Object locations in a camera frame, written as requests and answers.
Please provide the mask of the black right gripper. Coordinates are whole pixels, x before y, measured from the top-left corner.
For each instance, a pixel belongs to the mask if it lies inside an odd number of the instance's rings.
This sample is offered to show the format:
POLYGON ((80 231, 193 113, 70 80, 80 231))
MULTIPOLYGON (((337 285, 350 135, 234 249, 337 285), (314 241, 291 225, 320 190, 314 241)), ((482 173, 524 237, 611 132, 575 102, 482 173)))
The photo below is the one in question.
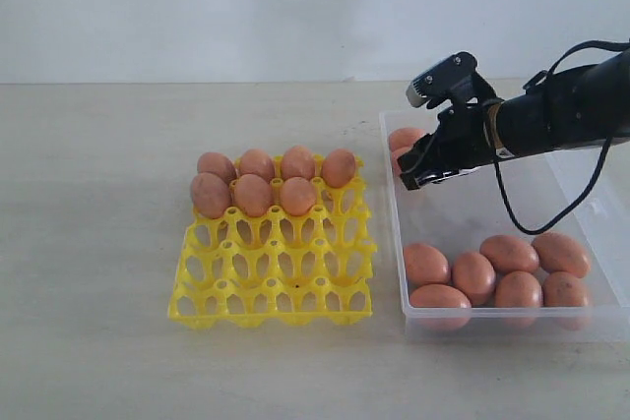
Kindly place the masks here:
POLYGON ((466 103, 448 100, 451 106, 438 114, 435 132, 425 134, 398 159, 400 179, 407 190, 465 174, 496 159, 496 151, 488 142, 485 117, 498 95, 477 72, 472 85, 474 97, 466 103), (412 171, 422 158, 424 171, 412 171))

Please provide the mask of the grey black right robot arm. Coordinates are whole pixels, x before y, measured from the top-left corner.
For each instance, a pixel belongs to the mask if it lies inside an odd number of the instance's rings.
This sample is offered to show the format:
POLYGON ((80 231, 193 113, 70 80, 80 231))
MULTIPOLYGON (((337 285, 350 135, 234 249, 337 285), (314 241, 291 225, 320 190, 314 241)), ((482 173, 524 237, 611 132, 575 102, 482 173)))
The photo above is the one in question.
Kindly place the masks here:
POLYGON ((629 139, 629 47, 592 65, 541 71, 523 94, 503 99, 477 72, 468 52, 455 53, 418 75, 407 96, 414 107, 450 105, 438 126, 397 163, 415 190, 500 160, 629 139))

